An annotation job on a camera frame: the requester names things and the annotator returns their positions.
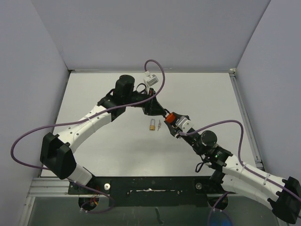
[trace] screw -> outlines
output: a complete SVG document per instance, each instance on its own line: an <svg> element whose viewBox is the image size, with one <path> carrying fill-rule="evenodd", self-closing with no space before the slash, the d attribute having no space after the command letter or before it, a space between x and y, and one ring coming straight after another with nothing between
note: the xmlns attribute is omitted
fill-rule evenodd
<svg viewBox="0 0 301 226"><path fill-rule="evenodd" d="M196 184L196 188L197 188L198 190L202 189L202 184L201 184L201 183L197 183L197 184Z"/></svg>

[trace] key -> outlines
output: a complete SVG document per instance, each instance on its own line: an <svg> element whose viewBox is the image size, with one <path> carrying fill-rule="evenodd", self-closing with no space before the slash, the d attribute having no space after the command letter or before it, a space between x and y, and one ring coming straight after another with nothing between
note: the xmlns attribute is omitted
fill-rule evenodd
<svg viewBox="0 0 301 226"><path fill-rule="evenodd" d="M157 131L159 131L160 128L161 128L161 121L159 120L159 123L158 123L158 130L157 130Z"/></svg>

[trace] cable connector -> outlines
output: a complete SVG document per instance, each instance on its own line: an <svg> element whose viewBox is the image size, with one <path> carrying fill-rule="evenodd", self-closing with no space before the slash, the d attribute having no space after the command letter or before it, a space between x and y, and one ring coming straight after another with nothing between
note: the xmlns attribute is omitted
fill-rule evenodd
<svg viewBox="0 0 301 226"><path fill-rule="evenodd" d="M146 71L146 72L144 72L144 74L145 74L145 76L150 76L151 75L150 71Z"/></svg>
<svg viewBox="0 0 301 226"><path fill-rule="evenodd" d="M151 75L149 71L146 71L144 73L146 75L146 77L144 77L144 84L146 85L146 92L147 94L149 93L150 91L150 87L152 87L153 85L155 85L159 79L157 78L156 75Z"/></svg>

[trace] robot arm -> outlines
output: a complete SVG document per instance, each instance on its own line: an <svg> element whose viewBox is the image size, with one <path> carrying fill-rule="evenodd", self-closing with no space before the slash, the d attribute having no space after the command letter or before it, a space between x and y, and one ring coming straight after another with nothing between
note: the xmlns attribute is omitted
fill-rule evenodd
<svg viewBox="0 0 301 226"><path fill-rule="evenodd" d="M76 163L73 154L86 139L102 126L114 121L125 112L126 108L111 110L97 117L93 116L112 107L137 103L150 98L155 94L154 89L150 87L157 81L158 79L155 75L146 76L144 79L146 90L144 91L145 93L142 93L134 91L135 80L132 76L121 75L116 82L115 88L102 98L88 114L80 119L80 121L87 119L85 122L70 126L56 135L48 133L44 136L40 161L60 179L68 178L82 185L93 183L94 176L87 169ZM155 97L150 101L135 105L135 107L142 108L146 115L166 115L166 111Z"/></svg>
<svg viewBox="0 0 301 226"><path fill-rule="evenodd" d="M271 209L281 220L290 224L296 223L301 203L269 180L301 197L301 186L298 180L292 177L286 180L273 176L245 162L242 166L237 156L217 144L217 136L212 131L206 130L202 134L193 133L186 136L187 133L195 132L192 128L193 123L187 115L170 113L164 122L174 137L183 138L203 162L215 170L210 179L220 183L225 191L235 192L258 201Z"/></svg>

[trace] black mounting plate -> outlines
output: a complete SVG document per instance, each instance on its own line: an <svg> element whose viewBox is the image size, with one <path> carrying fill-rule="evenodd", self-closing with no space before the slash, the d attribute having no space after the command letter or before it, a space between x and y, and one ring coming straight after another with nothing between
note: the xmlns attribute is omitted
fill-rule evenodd
<svg viewBox="0 0 301 226"><path fill-rule="evenodd" d="M222 194L222 186L210 177L95 177L94 186L110 194L116 206L178 206L206 207L207 194ZM104 185L109 183L109 191ZM68 194L94 194L70 183Z"/></svg>

